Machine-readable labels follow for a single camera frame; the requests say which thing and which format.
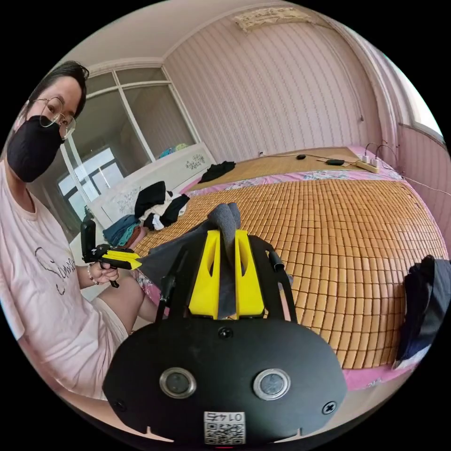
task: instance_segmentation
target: window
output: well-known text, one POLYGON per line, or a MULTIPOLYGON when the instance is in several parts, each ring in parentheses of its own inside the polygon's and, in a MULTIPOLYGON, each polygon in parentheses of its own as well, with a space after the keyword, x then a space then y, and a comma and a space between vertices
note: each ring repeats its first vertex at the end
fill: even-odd
MULTIPOLYGON (((109 188, 151 161, 117 91, 87 101, 70 139, 74 145, 68 152, 72 153, 70 161, 74 171, 80 181, 90 179, 95 185, 98 183, 98 195, 105 194, 109 188), (114 167, 109 167, 111 162, 114 162, 114 167)), ((83 185, 83 188, 89 196, 91 185, 83 185)))
POLYGON ((124 90, 132 113, 153 156, 178 144, 194 144, 194 139, 168 86, 124 90))
MULTIPOLYGON (((110 148, 89 158, 81 166, 75 168, 74 172, 90 201, 104 194, 124 179, 110 148)), ((58 183, 58 187, 64 199, 71 204, 80 220, 83 220, 86 201, 78 192, 72 176, 64 177, 58 183)))
POLYGON ((407 98, 409 100, 409 104, 413 112, 413 119, 416 122, 416 125, 419 126, 419 128, 422 129, 425 128, 425 131, 429 133, 431 133, 432 131, 431 133, 432 135, 437 137, 439 140, 443 140, 443 135, 439 126, 436 120, 434 119, 431 110, 421 97, 418 90, 415 88, 412 82, 406 77, 406 75, 401 71, 401 69, 398 66, 396 66, 385 54, 384 56, 390 63, 395 73, 397 74, 399 81, 401 82, 407 94, 407 98))
POLYGON ((32 187, 69 241, 80 232, 91 202, 164 150, 198 140, 162 67, 111 70, 86 85, 74 133, 32 187))

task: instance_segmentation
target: woven mat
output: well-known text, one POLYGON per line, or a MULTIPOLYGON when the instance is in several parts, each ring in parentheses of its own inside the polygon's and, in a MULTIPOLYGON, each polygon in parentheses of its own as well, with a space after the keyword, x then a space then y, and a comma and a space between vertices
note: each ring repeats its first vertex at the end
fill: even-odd
POLYGON ((393 363, 408 269, 448 258, 439 231, 402 182, 312 180, 196 196, 177 223, 136 251, 182 235, 219 203, 237 202, 241 227, 267 240, 294 277, 300 324, 320 334, 343 368, 393 363))
POLYGON ((224 174, 223 176, 212 180, 211 182, 198 183, 191 187, 189 191, 195 189, 208 188, 221 183, 236 182, 238 180, 251 179, 258 176, 287 174, 290 172, 306 172, 306 171, 361 171, 356 166, 329 166, 325 162, 317 161, 318 158, 338 158, 343 160, 354 161, 358 157, 347 147, 327 147, 320 149, 304 149, 289 154, 278 154, 277 156, 264 156, 254 160, 243 161, 237 163, 235 169, 224 174), (308 154, 303 160, 296 160, 296 155, 308 154))

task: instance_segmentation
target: black hair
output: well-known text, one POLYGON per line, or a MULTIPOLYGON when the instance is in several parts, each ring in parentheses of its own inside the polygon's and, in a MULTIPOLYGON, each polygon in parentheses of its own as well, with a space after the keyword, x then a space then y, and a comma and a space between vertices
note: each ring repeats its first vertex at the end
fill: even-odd
POLYGON ((66 61, 52 69, 34 88, 28 98, 28 105, 25 112, 28 112, 32 104, 39 98, 41 93, 51 86, 60 77, 72 77, 78 81, 81 88, 81 98, 78 103, 74 117, 77 118, 83 111, 86 104, 86 80, 89 77, 89 70, 76 61, 66 61))

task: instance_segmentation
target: woman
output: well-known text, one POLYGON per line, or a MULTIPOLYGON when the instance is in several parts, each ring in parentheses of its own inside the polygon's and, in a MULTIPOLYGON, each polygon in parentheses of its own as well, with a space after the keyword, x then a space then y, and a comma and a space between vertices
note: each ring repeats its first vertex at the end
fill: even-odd
POLYGON ((155 305, 126 273, 89 303, 80 290, 117 280, 99 263, 76 266, 61 226, 27 190, 51 165, 86 102, 89 72, 52 70, 29 97, 0 162, 0 299, 19 345, 51 388, 75 405, 109 408, 101 385, 137 316, 155 305))

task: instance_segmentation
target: power strip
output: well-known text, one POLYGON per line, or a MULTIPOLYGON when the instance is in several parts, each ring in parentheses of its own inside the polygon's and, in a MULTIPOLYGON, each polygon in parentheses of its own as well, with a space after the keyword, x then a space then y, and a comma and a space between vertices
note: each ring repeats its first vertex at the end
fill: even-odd
POLYGON ((354 163, 357 167, 366 169, 367 171, 374 172, 375 174, 379 173, 379 168, 372 166, 368 163, 363 162, 362 160, 358 160, 354 163))

